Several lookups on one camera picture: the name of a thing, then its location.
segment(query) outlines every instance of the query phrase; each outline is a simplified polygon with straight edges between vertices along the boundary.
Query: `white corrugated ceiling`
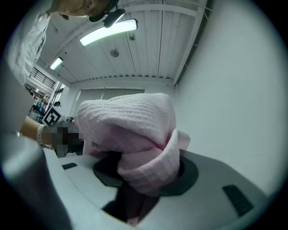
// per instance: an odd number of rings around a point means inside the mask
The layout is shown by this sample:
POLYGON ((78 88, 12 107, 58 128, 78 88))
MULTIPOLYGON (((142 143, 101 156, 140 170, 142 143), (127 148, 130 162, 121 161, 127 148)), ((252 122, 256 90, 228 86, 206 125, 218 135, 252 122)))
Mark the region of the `white corrugated ceiling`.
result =
POLYGON ((137 19, 138 29, 88 46, 83 46, 80 39, 102 27, 102 22, 72 17, 66 21, 53 15, 37 64, 47 69, 62 57, 62 66, 56 68, 55 74, 75 85, 103 78, 119 81, 121 77, 176 83, 203 16, 203 8, 189 1, 206 4, 206 0, 120 0, 120 8, 127 11, 122 20, 137 19), (111 56, 113 49, 118 50, 118 57, 111 56))

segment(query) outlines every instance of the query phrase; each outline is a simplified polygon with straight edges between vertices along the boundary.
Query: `black headset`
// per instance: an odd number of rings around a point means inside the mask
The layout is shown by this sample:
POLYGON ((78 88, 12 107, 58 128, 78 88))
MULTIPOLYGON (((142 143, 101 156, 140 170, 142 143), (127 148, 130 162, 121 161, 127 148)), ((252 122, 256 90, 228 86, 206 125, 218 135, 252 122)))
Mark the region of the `black headset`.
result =
POLYGON ((111 3, 109 7, 102 13, 94 17, 89 17, 90 22, 97 22, 101 20, 105 15, 108 15, 104 20, 104 27, 109 28, 113 26, 119 19, 120 17, 125 14, 124 9, 118 9, 118 1, 119 0, 111 0, 111 3))

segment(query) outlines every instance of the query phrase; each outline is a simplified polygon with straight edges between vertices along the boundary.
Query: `towel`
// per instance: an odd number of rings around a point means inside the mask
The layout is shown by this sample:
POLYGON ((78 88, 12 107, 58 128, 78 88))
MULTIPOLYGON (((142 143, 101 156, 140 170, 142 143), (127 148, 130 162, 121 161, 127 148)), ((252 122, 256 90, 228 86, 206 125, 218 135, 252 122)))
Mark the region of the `towel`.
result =
POLYGON ((172 102, 163 93, 84 101, 75 116, 83 154, 121 152, 118 174, 137 192, 157 196, 178 176, 179 148, 190 138, 176 129, 172 102))

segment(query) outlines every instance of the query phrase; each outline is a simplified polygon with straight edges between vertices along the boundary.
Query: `wristband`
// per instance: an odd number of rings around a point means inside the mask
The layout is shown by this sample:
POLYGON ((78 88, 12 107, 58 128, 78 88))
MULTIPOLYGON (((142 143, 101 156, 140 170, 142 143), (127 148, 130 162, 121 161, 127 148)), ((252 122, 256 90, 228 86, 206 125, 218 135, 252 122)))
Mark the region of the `wristband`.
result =
POLYGON ((37 129, 37 142, 40 144, 40 145, 43 145, 43 141, 42 141, 42 133, 43 133, 43 130, 44 130, 44 127, 46 127, 44 124, 41 124, 39 125, 38 129, 37 129))

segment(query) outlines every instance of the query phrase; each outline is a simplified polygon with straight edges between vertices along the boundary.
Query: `person's arm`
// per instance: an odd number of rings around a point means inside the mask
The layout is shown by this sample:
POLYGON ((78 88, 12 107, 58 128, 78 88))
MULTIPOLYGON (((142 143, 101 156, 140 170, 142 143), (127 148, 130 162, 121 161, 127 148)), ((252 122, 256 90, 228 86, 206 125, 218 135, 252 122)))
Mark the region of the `person's arm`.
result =
MULTIPOLYGON (((37 130, 41 124, 33 121, 30 117, 26 116, 25 121, 21 127, 20 132, 22 135, 29 137, 33 140, 37 140, 37 130)), ((42 134, 42 141, 44 144, 51 145, 52 144, 52 135, 48 128, 45 128, 42 134)))

